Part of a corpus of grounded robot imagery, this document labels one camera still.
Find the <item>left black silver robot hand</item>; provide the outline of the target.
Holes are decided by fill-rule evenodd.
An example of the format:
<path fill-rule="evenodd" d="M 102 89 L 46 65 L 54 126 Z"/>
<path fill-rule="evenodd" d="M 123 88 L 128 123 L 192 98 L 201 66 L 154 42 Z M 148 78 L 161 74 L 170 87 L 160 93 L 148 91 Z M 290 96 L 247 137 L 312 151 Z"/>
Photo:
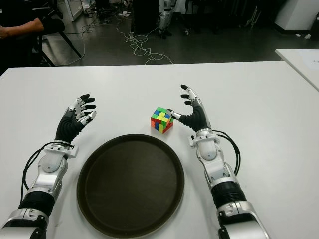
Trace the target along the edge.
<path fill-rule="evenodd" d="M 64 112 L 57 131 L 55 140 L 72 143 L 74 138 L 96 116 L 95 98 L 89 94 L 82 95 L 74 100 Z"/>

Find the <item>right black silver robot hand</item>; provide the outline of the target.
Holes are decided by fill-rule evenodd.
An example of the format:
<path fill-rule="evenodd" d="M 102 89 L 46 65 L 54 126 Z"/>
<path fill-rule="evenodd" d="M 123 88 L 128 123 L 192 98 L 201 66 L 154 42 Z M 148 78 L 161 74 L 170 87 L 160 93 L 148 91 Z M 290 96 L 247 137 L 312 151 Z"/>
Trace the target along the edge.
<path fill-rule="evenodd" d="M 172 109 L 167 109 L 166 113 L 173 119 L 191 128 L 194 132 L 198 132 L 203 129 L 211 129 L 209 117 L 207 116 L 204 105 L 198 94 L 187 85 L 181 84 L 180 87 L 187 92 L 180 96 L 181 98 L 186 99 L 184 102 L 186 105 L 192 106 L 192 113 L 189 115 L 183 115 Z"/>

